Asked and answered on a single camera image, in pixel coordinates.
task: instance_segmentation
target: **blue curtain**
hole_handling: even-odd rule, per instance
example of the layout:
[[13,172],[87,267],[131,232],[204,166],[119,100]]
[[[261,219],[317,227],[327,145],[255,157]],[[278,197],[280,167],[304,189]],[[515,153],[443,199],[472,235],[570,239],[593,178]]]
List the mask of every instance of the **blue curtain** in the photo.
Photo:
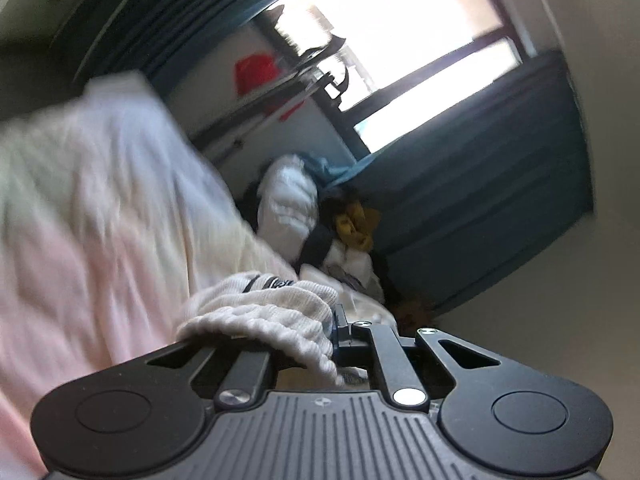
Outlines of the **blue curtain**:
[[[277,0],[127,0],[84,78],[137,69],[167,95],[222,39]],[[54,42],[73,70],[122,0],[85,0]]]
[[375,250],[405,295],[442,313],[513,272],[592,209],[567,66],[528,60],[372,154],[328,188],[382,212]]

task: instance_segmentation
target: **screw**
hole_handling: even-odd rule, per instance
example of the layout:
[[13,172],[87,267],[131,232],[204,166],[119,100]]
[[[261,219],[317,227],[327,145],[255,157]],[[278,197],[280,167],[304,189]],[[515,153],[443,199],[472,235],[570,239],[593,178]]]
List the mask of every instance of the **screw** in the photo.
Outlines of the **screw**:
[[403,406],[419,406],[427,395],[416,388],[402,388],[394,393],[394,401]]
[[220,392],[218,399],[227,406],[240,406],[248,403],[251,400],[251,395],[244,390],[224,390]]

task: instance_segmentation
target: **pink fabric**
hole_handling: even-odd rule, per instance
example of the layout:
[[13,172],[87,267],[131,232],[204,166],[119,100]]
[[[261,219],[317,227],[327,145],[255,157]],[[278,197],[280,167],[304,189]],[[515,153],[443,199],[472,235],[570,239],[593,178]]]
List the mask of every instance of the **pink fabric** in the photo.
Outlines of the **pink fabric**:
[[46,472],[29,420],[49,390],[173,342],[230,274],[295,278],[144,83],[112,83],[0,128],[2,479]]
[[59,384],[167,345],[171,307],[135,242],[73,240],[48,222],[14,233],[0,267],[0,435],[34,476],[46,470],[28,427]]

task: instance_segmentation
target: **ribbed surface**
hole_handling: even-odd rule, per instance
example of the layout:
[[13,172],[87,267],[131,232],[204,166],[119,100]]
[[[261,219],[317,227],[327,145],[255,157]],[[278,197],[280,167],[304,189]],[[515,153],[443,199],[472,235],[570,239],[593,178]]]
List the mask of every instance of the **ribbed surface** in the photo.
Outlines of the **ribbed surface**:
[[[140,478],[505,480],[510,477],[487,472],[464,458],[443,439],[427,415],[396,412],[375,392],[272,392],[255,410],[222,415],[209,436],[180,463]],[[577,478],[598,480],[590,473]],[[53,473],[51,480],[73,479]]]

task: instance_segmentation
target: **white wall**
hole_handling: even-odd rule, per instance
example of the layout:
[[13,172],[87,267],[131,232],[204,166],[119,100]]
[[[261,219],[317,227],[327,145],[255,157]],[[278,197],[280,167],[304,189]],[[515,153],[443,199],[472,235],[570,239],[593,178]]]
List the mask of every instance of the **white wall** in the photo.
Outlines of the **white wall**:
[[596,217],[441,326],[600,394],[614,415],[601,473],[640,478],[640,0],[542,3],[582,109]]
[[53,37],[80,0],[0,0],[0,43]]
[[[236,61],[250,54],[270,51],[265,39],[249,24],[227,38],[185,76],[167,103],[188,135],[206,126],[236,99]],[[316,104],[308,100],[285,122],[277,122],[250,136],[243,149],[218,169],[237,197],[258,177],[260,167],[268,160],[295,151],[324,156],[338,165],[354,162],[353,155],[331,123]]]
[[530,56],[559,47],[558,36],[542,0],[501,1]]
[[614,415],[600,473],[640,478],[640,237],[584,218],[548,250],[440,318],[440,328],[583,384]]

